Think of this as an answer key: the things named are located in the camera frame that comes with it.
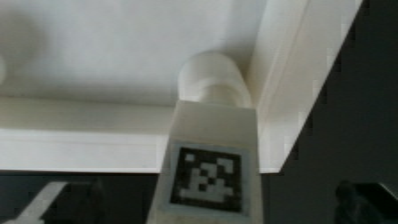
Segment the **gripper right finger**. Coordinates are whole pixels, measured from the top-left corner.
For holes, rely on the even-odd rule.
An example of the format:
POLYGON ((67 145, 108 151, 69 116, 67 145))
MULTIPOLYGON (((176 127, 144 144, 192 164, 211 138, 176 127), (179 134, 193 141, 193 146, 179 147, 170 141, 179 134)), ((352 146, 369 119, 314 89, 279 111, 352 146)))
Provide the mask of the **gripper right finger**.
POLYGON ((398 224, 398 196, 382 183, 343 180, 336 200, 334 224, 398 224))

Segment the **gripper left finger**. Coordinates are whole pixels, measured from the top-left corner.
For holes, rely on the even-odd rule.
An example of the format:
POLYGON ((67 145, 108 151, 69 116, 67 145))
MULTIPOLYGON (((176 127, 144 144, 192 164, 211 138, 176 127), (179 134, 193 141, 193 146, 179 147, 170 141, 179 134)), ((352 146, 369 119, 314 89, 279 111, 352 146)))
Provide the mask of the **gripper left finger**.
POLYGON ((101 183, 50 182, 10 224, 105 224, 101 183))

